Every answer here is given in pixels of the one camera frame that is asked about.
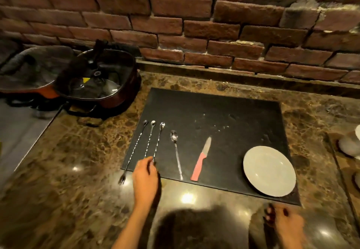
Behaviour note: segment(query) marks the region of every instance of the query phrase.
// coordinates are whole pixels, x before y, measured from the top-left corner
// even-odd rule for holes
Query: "pink knife handle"
[[[195,168],[194,168],[194,172],[193,175],[191,176],[190,180],[197,182],[200,172],[201,172],[201,167],[202,167],[202,161],[206,158],[205,154],[201,152],[198,161],[196,162]]]

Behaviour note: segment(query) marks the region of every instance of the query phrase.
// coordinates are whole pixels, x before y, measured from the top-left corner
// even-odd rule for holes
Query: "forearm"
[[[150,209],[137,206],[130,215],[128,223],[114,243],[112,249],[136,249],[142,229]]]

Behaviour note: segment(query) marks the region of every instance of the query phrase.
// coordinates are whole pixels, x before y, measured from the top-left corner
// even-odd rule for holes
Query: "gray surface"
[[[10,107],[0,99],[0,189],[57,113]]]

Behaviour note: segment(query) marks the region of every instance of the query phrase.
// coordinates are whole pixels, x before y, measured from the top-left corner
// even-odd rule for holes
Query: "pink handled knife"
[[[194,168],[194,172],[193,175],[191,176],[190,180],[197,182],[200,172],[201,172],[201,167],[202,167],[202,161],[207,157],[207,154],[209,152],[210,149],[210,145],[211,145],[211,137],[207,138],[204,148],[202,150],[202,152],[200,153],[199,159],[196,162],[195,168]]]

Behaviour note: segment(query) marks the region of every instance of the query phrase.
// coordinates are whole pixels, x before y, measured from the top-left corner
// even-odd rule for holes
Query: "metal spoon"
[[[153,129],[154,129],[155,125],[156,125],[156,121],[155,121],[155,120],[152,120],[152,121],[151,121],[151,131],[150,131],[150,135],[149,135],[148,145],[146,146],[146,151],[145,151],[145,158],[146,158],[146,155],[148,154],[148,149],[149,149],[149,145],[150,145],[151,134],[153,133]]]
[[[145,129],[146,125],[148,124],[148,121],[145,120],[143,124],[144,124],[143,130],[141,131],[139,137],[137,138],[137,141],[136,141],[136,144],[135,144],[135,146],[134,146],[133,152],[131,153],[130,158],[129,158],[129,160],[128,160],[128,164],[126,165],[125,171],[124,171],[124,173],[122,174],[122,176],[121,176],[120,179],[119,179],[119,182],[118,182],[119,185],[122,185],[122,184],[124,184],[124,182],[125,182],[126,170],[128,169],[127,167],[129,166],[129,163],[130,163],[130,161],[131,161],[131,159],[132,159],[132,157],[133,157],[134,151],[135,151],[135,149],[136,149],[137,143],[139,142],[140,137],[141,137],[142,133],[144,132],[144,129]]]
[[[178,169],[179,169],[179,174],[180,174],[180,180],[183,180],[182,172],[181,172],[180,159],[179,159],[178,145],[176,143],[178,141],[178,135],[176,134],[176,130],[171,131],[170,138],[172,139],[172,141],[175,144],[176,160],[178,161]]]
[[[162,132],[162,130],[164,129],[164,127],[165,127],[165,123],[164,123],[164,122],[161,122],[161,123],[160,123],[160,131],[159,131],[158,142],[156,143],[155,153],[154,153],[154,156],[153,156],[153,162],[154,162],[154,160],[155,160],[157,147],[158,147],[158,145],[159,145],[160,135],[161,135],[161,132]]]

